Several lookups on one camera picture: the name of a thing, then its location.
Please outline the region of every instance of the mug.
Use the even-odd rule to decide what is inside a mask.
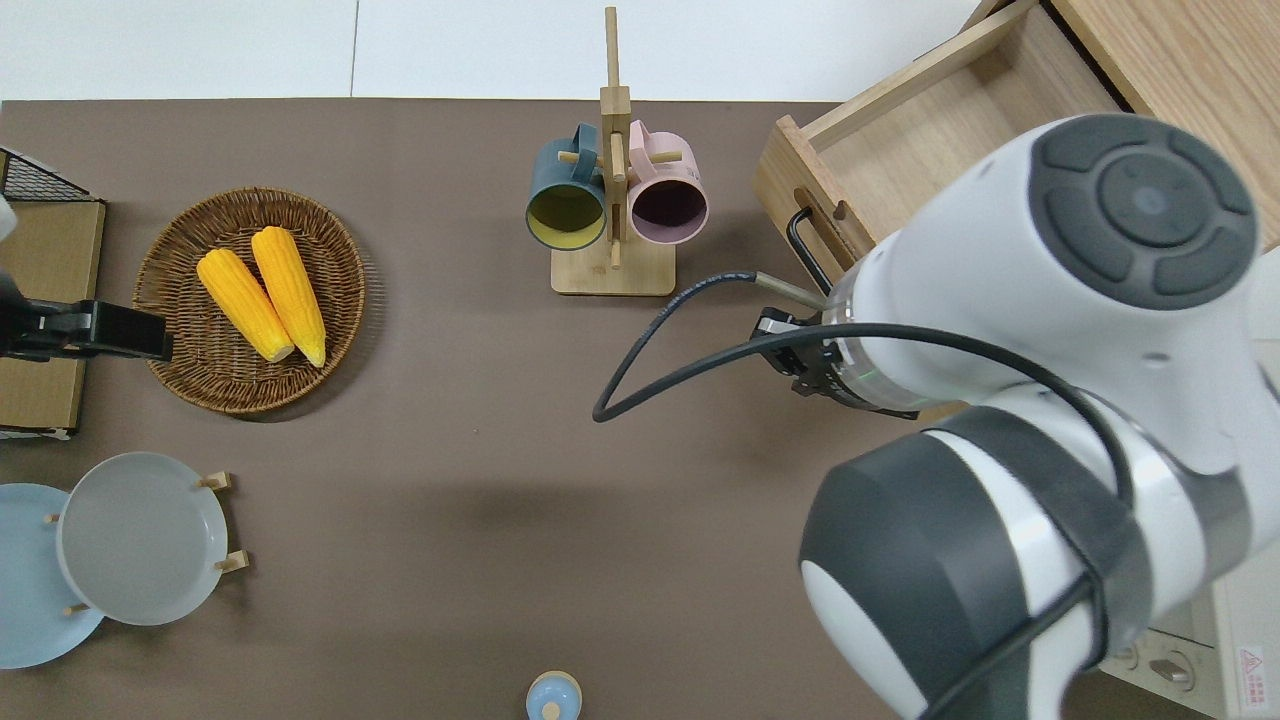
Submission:
[[[595,126],[579,123],[572,140],[548,142],[534,161],[525,224],[552,250],[580,250],[604,234],[604,181],[595,167],[599,136]],[[576,152],[577,161],[562,163],[561,152]]]
[[[650,155],[678,151],[681,159],[654,163]],[[672,132],[649,132],[631,123],[627,149],[634,177],[628,176],[627,217],[636,234],[659,245],[685,242],[707,224],[707,193],[694,151]]]

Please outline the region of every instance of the dark green mug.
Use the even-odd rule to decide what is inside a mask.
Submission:
[[[595,167],[600,131],[579,123],[572,138],[553,140],[538,151],[525,224],[552,250],[580,250],[604,234],[604,181]],[[561,161],[576,152],[577,161]]]

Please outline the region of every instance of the drawer handle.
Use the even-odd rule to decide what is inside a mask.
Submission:
[[[818,290],[823,295],[831,293],[831,278],[827,273],[822,272],[818,266],[818,261],[813,259],[813,252],[809,252],[809,247],[805,246],[804,240],[800,238],[800,220],[813,217],[813,208],[805,205],[799,213],[791,215],[791,220],[787,222],[787,243],[791,245],[791,250],[800,259],[800,264],[804,269],[809,272],[809,277],[813,282],[818,283]]]

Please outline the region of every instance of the corn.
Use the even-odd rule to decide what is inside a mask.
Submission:
[[[316,368],[324,366],[324,319],[289,231],[265,227],[253,236],[253,259],[289,338]]]
[[[225,247],[210,250],[196,263],[196,274],[236,329],[268,363],[278,363],[293,352],[293,342],[266,293],[234,252]]]

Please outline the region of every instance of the mug rack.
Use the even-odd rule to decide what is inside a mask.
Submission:
[[[552,250],[552,290],[561,295],[664,296],[676,290],[676,247],[646,242],[627,218],[631,88],[618,79],[618,12],[604,9],[609,83],[600,88],[600,165],[605,234],[572,251]],[[680,158],[652,156],[655,163]],[[564,152],[561,161],[576,161]]]

